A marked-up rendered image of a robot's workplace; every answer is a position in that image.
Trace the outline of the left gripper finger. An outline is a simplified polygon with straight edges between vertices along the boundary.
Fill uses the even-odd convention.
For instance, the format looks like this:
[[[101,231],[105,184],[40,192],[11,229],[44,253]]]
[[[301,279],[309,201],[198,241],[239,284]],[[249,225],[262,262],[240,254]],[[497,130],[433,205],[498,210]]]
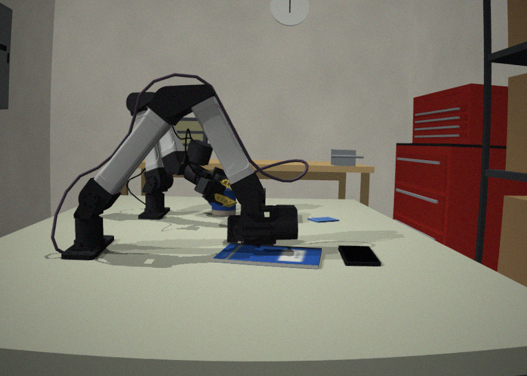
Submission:
[[[214,195],[215,195],[214,197],[215,197],[216,201],[218,201],[218,202],[220,202],[220,203],[223,203],[222,206],[225,206],[225,207],[229,207],[229,208],[230,208],[231,206],[237,204],[236,201],[234,201],[233,199],[231,199],[231,198],[229,198],[229,197],[227,197],[227,196],[220,195],[220,194],[217,194],[217,193],[214,194]]]
[[[222,185],[226,186],[227,188],[231,189],[230,182],[227,179],[224,179],[220,181]],[[231,189],[232,190],[232,189]]]

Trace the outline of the blue ceramic mug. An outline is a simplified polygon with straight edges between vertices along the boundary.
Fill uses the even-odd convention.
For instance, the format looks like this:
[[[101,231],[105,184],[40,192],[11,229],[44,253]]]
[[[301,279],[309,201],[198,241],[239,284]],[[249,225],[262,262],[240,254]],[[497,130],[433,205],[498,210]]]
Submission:
[[[234,201],[236,201],[236,197],[231,189],[226,188],[223,194],[233,199]],[[212,214],[214,216],[230,216],[230,215],[236,214],[236,205],[233,205],[232,207],[228,208],[220,204],[217,204],[215,202],[214,203],[208,202],[208,203],[212,206]]]

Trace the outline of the blue notebook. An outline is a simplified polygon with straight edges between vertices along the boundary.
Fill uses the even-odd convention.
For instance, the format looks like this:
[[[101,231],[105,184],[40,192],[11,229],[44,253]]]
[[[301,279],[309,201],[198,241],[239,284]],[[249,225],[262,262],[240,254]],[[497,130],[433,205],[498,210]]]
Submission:
[[[213,262],[318,269],[322,248],[230,243]]]

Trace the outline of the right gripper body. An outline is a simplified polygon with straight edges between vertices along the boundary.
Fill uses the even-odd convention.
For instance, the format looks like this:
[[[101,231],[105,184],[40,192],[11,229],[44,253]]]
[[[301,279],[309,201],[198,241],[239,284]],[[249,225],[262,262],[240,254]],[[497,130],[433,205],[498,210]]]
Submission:
[[[260,245],[273,245],[276,244],[276,240],[270,240],[270,236],[261,236],[261,238],[248,241],[242,238],[237,229],[238,221],[241,218],[241,215],[230,215],[227,218],[227,242],[238,242],[241,241],[241,244],[260,244]],[[230,227],[229,227],[230,223]],[[232,240],[231,240],[232,236]]]

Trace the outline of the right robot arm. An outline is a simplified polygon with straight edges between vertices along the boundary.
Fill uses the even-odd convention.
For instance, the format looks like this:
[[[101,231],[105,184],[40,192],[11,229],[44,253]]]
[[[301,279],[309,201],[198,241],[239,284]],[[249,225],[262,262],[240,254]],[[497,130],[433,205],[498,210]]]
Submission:
[[[180,119],[194,113],[242,205],[238,233],[248,241],[298,239],[294,205],[265,205],[263,188],[209,85],[164,86],[156,91],[141,121],[96,177],[79,193],[74,213],[74,244],[61,253],[64,260],[94,260],[113,241],[103,235],[103,218],[121,195],[128,179],[157,142]],[[270,212],[264,217],[264,212]],[[261,217],[260,217],[261,216]],[[105,243],[106,240],[106,243]]]

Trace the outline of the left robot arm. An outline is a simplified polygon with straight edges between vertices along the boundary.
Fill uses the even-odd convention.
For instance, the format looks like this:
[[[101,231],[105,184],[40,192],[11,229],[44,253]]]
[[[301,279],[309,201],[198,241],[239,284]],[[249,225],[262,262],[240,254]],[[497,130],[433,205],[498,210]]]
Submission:
[[[130,93],[126,99],[126,107],[134,114],[136,101],[140,92]],[[149,109],[147,105],[153,99],[155,92],[145,92],[141,96],[135,122],[138,124]],[[209,143],[200,140],[190,140],[187,149],[188,165],[185,149],[180,139],[176,136],[173,126],[157,142],[145,158],[145,185],[142,189],[145,194],[145,209],[138,219],[159,220],[165,216],[170,208],[164,207],[164,193],[173,185],[173,174],[184,175],[184,178],[196,185],[195,191],[206,194],[211,183],[211,175],[203,170],[209,164],[212,154]],[[196,180],[198,178],[198,182]],[[164,189],[164,190],[163,190]],[[151,193],[151,194],[150,194]]]

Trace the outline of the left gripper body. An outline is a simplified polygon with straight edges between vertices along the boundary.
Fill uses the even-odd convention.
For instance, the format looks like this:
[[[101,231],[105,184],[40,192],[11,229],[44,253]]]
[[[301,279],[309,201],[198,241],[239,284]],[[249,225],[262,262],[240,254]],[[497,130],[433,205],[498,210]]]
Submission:
[[[220,195],[224,195],[224,191],[226,189],[226,186],[222,185],[220,181],[224,180],[224,179],[227,179],[226,175],[225,175],[225,172],[223,169],[220,169],[218,167],[215,167],[213,172],[211,173],[211,171],[208,171],[208,170],[204,170],[205,172],[209,173],[209,174],[212,174],[210,177],[211,177],[211,183],[207,189],[207,192],[206,194],[203,194],[202,197],[205,198],[205,200],[207,200],[208,202],[216,202],[220,205],[223,205],[223,203],[220,203],[218,201],[216,201],[215,199],[215,195],[214,194],[220,194]],[[227,179],[228,180],[228,179]],[[225,196],[225,195],[224,195]]]

